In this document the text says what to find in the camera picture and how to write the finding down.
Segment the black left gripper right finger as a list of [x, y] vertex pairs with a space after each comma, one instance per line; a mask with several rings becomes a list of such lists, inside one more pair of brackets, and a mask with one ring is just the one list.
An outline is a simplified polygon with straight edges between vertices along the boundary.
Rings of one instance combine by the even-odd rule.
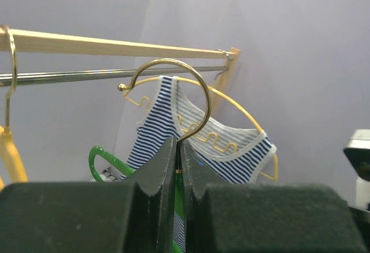
[[229, 183], [182, 144], [187, 252], [366, 252], [346, 202], [317, 184]]

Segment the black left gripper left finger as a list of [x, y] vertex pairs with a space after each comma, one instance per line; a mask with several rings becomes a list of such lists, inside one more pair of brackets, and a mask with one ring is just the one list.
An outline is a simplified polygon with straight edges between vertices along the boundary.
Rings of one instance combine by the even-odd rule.
[[2, 252], [171, 252], [176, 140], [123, 181], [17, 183], [1, 192]]

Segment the navy white striped tank top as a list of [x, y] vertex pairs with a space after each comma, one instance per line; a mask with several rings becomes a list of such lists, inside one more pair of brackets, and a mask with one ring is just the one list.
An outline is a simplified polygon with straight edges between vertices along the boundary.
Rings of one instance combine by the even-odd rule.
[[[157, 77], [149, 112], [139, 123], [128, 165], [139, 169], [162, 153], [169, 137], [194, 129], [205, 113], [184, 94], [180, 78]], [[183, 171], [176, 177], [173, 214], [175, 252], [254, 251], [246, 241], [243, 191], [275, 161], [276, 146], [256, 125], [233, 128], [210, 118], [180, 150]]]

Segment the wooden yellow curved hanger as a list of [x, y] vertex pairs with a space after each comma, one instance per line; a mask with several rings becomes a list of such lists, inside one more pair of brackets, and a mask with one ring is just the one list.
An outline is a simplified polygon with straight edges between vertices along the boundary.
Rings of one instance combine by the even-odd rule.
[[[234, 70], [234, 66], [236, 65], [237, 60], [239, 58], [240, 50], [232, 47], [231, 51], [219, 50], [219, 52], [225, 55], [225, 57], [226, 57], [225, 64], [227, 66], [226, 70], [228, 71], [228, 69], [231, 68], [232, 71], [230, 73], [232, 73], [233, 70]], [[234, 101], [232, 98], [230, 98], [226, 94], [222, 93], [221, 91], [219, 91], [219, 90], [217, 90], [217, 89], [215, 89], [211, 86], [208, 86], [208, 85], [206, 87], [205, 81], [204, 81], [204, 79], [201, 79], [202, 77], [196, 71], [197, 69], [193, 68], [189, 64], [186, 64], [185, 62], [180, 61], [178, 59], [158, 58], [158, 59], [154, 59], [152, 61], [149, 61], [149, 62], [143, 64], [137, 70], [134, 71], [134, 74], [131, 77], [129, 85], [119, 84], [117, 86], [117, 89], [119, 91], [130, 91], [130, 90], [132, 90], [136, 86], [136, 82], [137, 82], [138, 77], [140, 76], [141, 73], [143, 73], [144, 70], [146, 70], [148, 68], [151, 68], [152, 66], [155, 66], [155, 65], [163, 65], [163, 64], [164, 65], [174, 65], [177, 68], [183, 68], [183, 69], [185, 69], [186, 72], [191, 73], [195, 78], [200, 80], [200, 83], [199, 83], [197, 81], [190, 80], [188, 78], [182, 78], [182, 77], [180, 78], [181, 81], [185, 81], [185, 82], [188, 82], [188, 83], [193, 83], [193, 84], [199, 85], [200, 87], [203, 88], [204, 93], [206, 95], [206, 114], [209, 114], [208, 116], [210, 116], [210, 112], [211, 112], [211, 103], [213, 102], [215, 104], [213, 106], [216, 106], [218, 104], [216, 101], [219, 99], [218, 97], [220, 97], [220, 98], [226, 99], [227, 101], [229, 101], [229, 103], [231, 103], [237, 109], [239, 109], [239, 111], [241, 111], [252, 122], [252, 124], [254, 124], [255, 128], [259, 132], [264, 132], [264, 130], [260, 127], [258, 122], [240, 104], [238, 104], [236, 101]], [[224, 81], [226, 81], [226, 83], [227, 83], [228, 80], [223, 79], [223, 76], [221, 78], [222, 79], [220, 79], [219, 82], [218, 82], [220, 85], [223, 85]], [[213, 93], [217, 94], [216, 96], [218, 96], [218, 97], [216, 97], [216, 99], [212, 99], [209, 95], [209, 90], [211, 90]], [[273, 164], [274, 164], [274, 169], [273, 169], [274, 174], [273, 174], [273, 176], [265, 174], [264, 172], [260, 172], [260, 174], [263, 175], [264, 177], [270, 179], [270, 180], [277, 181], [278, 178], [279, 178], [279, 160], [278, 160], [278, 156], [276, 154], [273, 155]]]

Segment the yellow plastic hanger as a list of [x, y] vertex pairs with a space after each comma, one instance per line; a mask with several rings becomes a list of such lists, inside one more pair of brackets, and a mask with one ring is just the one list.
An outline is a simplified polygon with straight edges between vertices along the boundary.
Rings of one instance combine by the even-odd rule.
[[28, 176], [18, 149], [13, 141], [10, 130], [10, 99], [17, 87], [17, 52], [16, 43], [11, 29], [7, 25], [1, 25], [10, 46], [12, 60], [12, 74], [10, 89], [5, 95], [5, 125], [1, 126], [1, 159], [3, 160], [13, 183], [27, 183]]

